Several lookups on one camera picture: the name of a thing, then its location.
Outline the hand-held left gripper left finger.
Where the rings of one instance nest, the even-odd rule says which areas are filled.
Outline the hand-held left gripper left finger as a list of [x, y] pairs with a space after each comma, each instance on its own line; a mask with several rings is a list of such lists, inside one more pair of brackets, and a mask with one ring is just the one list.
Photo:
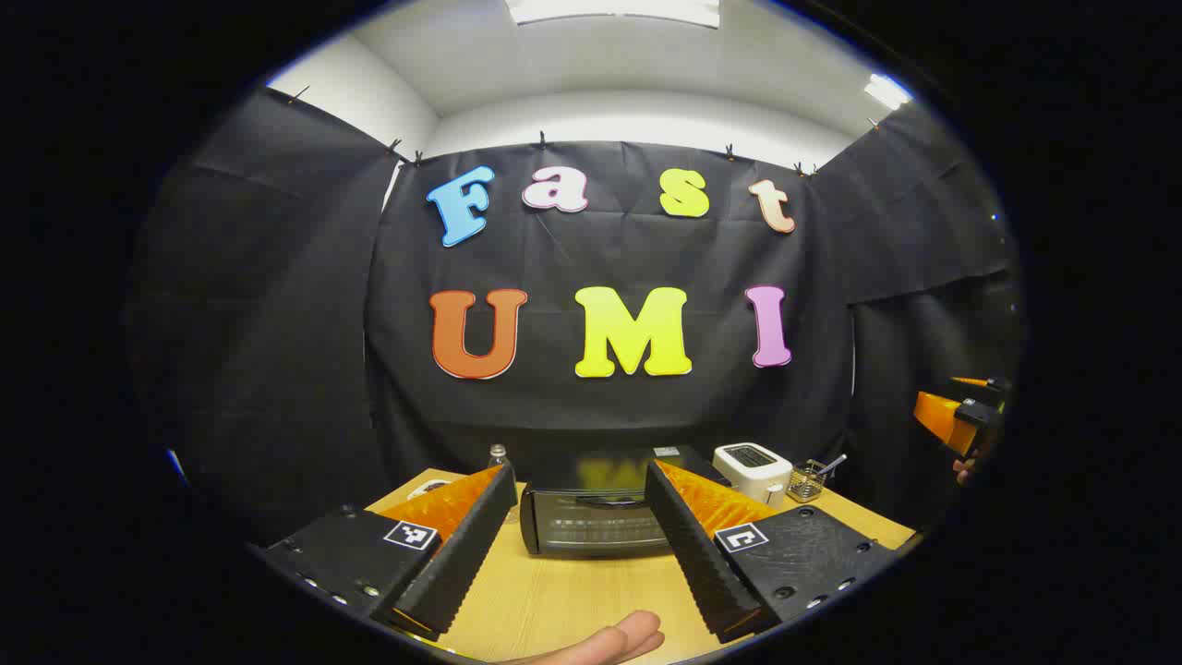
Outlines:
[[513, 467], [496, 464], [383, 511], [342, 506], [261, 558], [355, 618], [434, 641], [517, 502]]

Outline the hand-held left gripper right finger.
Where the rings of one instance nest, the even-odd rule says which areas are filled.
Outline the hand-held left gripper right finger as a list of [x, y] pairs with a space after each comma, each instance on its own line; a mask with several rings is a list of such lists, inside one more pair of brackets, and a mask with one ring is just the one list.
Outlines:
[[777, 511], [662, 459], [645, 500], [722, 644], [806, 622], [902, 556], [820, 508]]

